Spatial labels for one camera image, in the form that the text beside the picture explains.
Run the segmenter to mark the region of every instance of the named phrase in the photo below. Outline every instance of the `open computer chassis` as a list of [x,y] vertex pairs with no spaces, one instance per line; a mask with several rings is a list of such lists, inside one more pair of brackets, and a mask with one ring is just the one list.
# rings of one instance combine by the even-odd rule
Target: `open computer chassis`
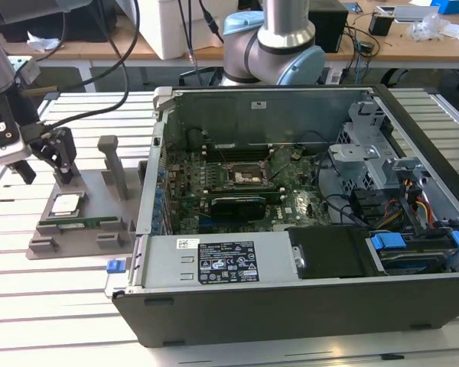
[[155,107],[130,270],[107,284],[141,344],[459,315],[459,174],[388,89],[160,88]]

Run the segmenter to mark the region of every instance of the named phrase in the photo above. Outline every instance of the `barcode sticker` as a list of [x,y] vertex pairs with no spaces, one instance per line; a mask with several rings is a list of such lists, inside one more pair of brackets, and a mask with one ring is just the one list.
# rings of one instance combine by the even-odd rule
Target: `barcode sticker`
[[199,246],[199,239],[177,239],[177,249],[185,250],[197,248]]
[[266,109],[267,102],[252,102],[252,109]]

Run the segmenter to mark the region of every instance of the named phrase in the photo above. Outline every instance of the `power connector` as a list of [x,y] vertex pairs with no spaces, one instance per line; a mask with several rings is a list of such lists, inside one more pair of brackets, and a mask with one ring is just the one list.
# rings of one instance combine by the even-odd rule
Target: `power connector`
[[360,53],[365,55],[372,55],[375,44],[371,42],[359,41]]

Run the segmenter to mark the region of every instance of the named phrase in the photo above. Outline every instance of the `motherboard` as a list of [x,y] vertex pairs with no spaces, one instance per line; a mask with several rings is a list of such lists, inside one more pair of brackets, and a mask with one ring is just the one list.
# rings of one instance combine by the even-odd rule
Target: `motherboard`
[[263,151],[167,152],[174,234],[271,232],[331,223],[314,182],[316,156]]

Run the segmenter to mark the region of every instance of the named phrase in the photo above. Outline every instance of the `power supply label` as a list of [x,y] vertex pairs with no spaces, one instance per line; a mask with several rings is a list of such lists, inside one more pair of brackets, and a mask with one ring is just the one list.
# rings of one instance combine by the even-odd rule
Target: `power supply label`
[[243,283],[259,281],[253,242],[199,244],[199,283]]

